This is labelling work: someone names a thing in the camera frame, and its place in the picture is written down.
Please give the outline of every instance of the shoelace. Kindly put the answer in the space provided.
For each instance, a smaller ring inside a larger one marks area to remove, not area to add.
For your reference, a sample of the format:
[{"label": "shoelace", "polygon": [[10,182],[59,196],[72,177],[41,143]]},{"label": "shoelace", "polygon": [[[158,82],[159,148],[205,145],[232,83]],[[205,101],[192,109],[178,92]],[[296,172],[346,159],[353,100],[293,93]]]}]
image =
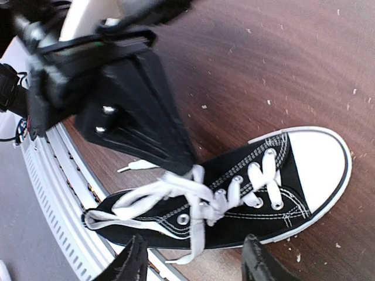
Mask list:
[{"label": "shoelace", "polygon": [[255,195],[259,189],[266,187],[271,201],[271,207],[275,210],[283,208],[281,192],[278,186],[279,173],[276,171],[276,152],[274,149],[267,149],[262,159],[262,171],[256,162],[250,163],[247,170],[248,178],[253,186],[251,192],[241,198],[241,183],[243,178],[235,176],[228,192],[219,189],[213,192],[203,184],[204,168],[195,165],[185,177],[167,172],[156,183],[139,187],[123,195],[112,207],[115,215],[93,210],[90,211],[90,218],[85,223],[90,229],[99,229],[108,225],[119,224],[138,229],[152,229],[159,231],[175,239],[182,239],[155,221],[136,220],[145,212],[152,209],[159,201],[166,198],[185,196],[190,205],[190,248],[191,253],[175,261],[167,263],[177,263],[184,265],[191,262],[196,256],[201,254],[205,246],[204,226],[213,226],[215,222],[225,216],[225,213],[234,208],[246,204],[249,207],[260,208],[263,206],[261,198]]}]

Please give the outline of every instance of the black canvas shoe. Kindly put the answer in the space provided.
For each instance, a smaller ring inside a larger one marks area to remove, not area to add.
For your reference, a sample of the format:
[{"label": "black canvas shoe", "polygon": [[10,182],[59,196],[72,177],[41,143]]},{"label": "black canvas shoe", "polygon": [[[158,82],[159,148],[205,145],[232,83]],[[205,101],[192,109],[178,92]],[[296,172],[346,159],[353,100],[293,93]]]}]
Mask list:
[{"label": "black canvas shoe", "polygon": [[295,235],[322,217],[344,192],[352,170],[344,140],[318,127],[289,128],[196,165],[185,177],[106,198],[88,210],[88,229],[125,245],[141,234],[151,248],[242,246],[249,233],[262,243]]}]

